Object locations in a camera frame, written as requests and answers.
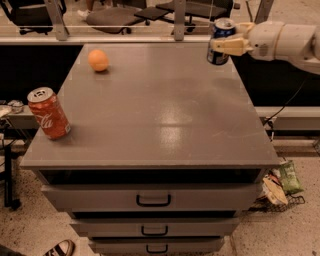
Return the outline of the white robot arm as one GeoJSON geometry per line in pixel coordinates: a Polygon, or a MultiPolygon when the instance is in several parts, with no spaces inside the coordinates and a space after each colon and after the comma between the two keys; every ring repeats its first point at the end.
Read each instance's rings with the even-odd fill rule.
{"type": "Polygon", "coordinates": [[[287,61],[300,70],[320,74],[320,32],[316,25],[237,23],[234,35],[211,39],[210,46],[219,53],[248,53],[257,60],[287,61]]]}

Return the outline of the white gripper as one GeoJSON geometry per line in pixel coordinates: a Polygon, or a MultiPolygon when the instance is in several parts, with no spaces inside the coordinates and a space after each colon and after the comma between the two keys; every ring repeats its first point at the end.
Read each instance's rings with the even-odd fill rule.
{"type": "Polygon", "coordinates": [[[266,21],[256,25],[254,22],[237,23],[235,34],[240,38],[211,39],[210,46],[219,53],[241,56],[249,52],[254,59],[271,61],[275,59],[276,43],[283,26],[284,23],[278,21],[266,21]]]}

